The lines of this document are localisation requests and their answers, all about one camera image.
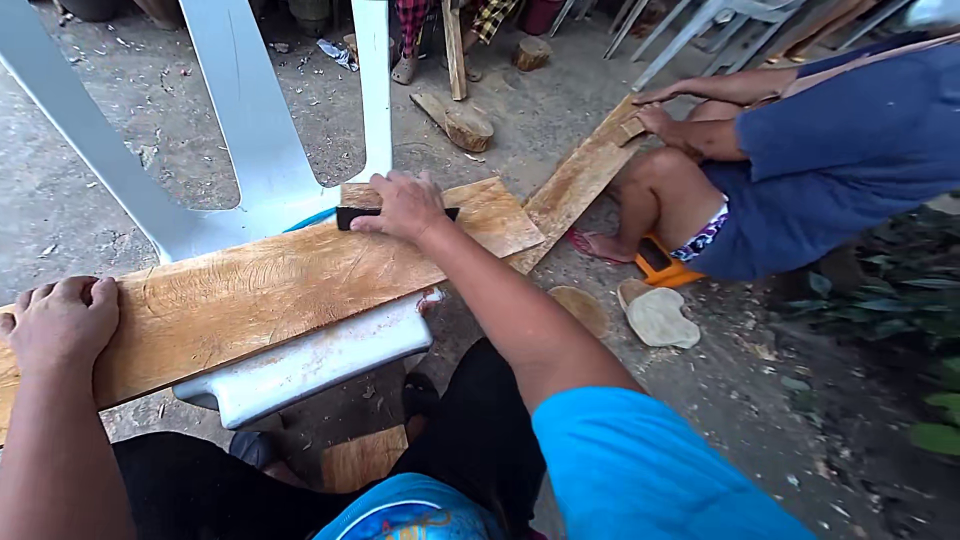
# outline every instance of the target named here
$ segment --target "knee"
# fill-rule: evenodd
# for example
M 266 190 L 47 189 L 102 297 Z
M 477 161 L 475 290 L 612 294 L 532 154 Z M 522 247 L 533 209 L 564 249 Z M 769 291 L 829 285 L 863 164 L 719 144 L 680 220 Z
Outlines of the knee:
M 676 148 L 664 146 L 651 150 L 631 163 L 621 189 L 629 192 L 655 188 L 676 176 L 678 170 L 688 167 L 691 162 L 690 156 Z

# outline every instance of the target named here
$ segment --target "crumpled paper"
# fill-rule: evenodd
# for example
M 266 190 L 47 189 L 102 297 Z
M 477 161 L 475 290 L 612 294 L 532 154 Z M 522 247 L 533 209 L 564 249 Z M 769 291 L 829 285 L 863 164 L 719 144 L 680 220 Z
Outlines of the crumpled paper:
M 331 57 L 334 61 L 346 69 L 349 69 L 350 71 L 356 71 L 357 69 L 360 69 L 360 66 L 357 65 L 357 62 L 353 61 L 353 59 L 350 57 L 350 51 L 347 50 L 347 47 L 341 49 L 326 39 L 318 39 L 317 45 L 320 47 L 320 50 L 326 53 L 327 56 Z

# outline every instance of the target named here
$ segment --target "tree stump slice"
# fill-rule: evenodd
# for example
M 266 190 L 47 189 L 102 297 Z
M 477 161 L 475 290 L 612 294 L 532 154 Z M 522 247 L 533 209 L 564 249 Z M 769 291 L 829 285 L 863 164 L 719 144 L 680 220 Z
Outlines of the tree stump slice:
M 514 52 L 514 65 L 520 71 L 533 71 L 543 66 L 553 49 L 539 37 L 528 36 L 520 40 Z

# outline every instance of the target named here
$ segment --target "blue sleeve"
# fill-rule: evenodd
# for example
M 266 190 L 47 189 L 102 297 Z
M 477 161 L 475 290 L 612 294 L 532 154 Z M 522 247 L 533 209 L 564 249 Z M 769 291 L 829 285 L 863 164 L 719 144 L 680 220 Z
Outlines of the blue sleeve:
M 533 425 L 572 540 L 813 538 L 653 398 L 576 388 Z
M 823 81 L 736 118 L 751 179 L 849 165 L 897 152 L 924 117 L 935 73 L 909 56 Z

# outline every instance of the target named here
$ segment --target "wrist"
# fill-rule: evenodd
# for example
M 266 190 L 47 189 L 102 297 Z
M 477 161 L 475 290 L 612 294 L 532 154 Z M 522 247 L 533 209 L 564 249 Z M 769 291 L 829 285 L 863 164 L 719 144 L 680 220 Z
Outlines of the wrist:
M 417 244 L 417 247 L 420 248 L 421 251 L 427 252 L 432 246 L 443 242 L 445 238 L 449 238 L 452 234 L 460 230 L 461 229 L 445 215 L 438 216 L 437 219 L 434 219 L 432 223 L 423 229 L 423 232 L 417 236 L 414 243 Z

